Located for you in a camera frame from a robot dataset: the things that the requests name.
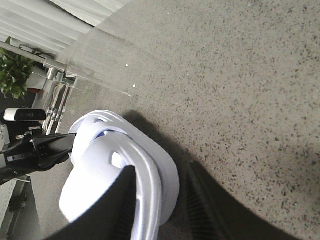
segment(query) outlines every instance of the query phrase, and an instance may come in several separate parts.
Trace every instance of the gray floor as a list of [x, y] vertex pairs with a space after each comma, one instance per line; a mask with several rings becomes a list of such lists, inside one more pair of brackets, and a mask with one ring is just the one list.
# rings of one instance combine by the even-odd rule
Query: gray floor
[[[92, 77], [61, 132], [98, 109], [145, 119], [175, 161], [192, 157], [261, 218], [318, 240], [319, 17], [313, 0], [133, 0], [59, 55]], [[71, 169], [32, 175], [46, 236], [67, 224], [58, 205]], [[188, 235], [182, 217], [159, 239]]]

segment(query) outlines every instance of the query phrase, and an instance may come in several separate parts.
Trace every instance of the green plant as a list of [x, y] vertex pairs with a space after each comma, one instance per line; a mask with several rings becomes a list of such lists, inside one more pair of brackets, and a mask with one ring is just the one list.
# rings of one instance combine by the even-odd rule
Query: green plant
[[[11, 44], [11, 37], [5, 41]], [[18, 99], [27, 94], [27, 80], [33, 72], [34, 61], [0, 47], [0, 90], [4, 97], [12, 94]]]

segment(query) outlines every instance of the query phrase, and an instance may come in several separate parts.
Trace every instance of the speckled concrete floor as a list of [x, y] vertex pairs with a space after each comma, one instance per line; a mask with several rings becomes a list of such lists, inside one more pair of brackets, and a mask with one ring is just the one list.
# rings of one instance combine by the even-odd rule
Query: speckled concrete floor
[[61, 130], [135, 111], [258, 216], [318, 240], [319, 32], [314, 0], [133, 0], [60, 54], [100, 80], [79, 83]]

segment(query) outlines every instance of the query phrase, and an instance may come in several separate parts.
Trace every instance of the leaves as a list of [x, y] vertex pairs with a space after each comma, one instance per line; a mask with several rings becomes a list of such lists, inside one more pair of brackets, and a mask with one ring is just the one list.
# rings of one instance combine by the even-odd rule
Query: leaves
[[[5, 43], [11, 43], [8, 37]], [[5, 98], [11, 94], [14, 99], [27, 94], [27, 79], [33, 72], [34, 61], [24, 56], [6, 51], [0, 47], [0, 90]]]

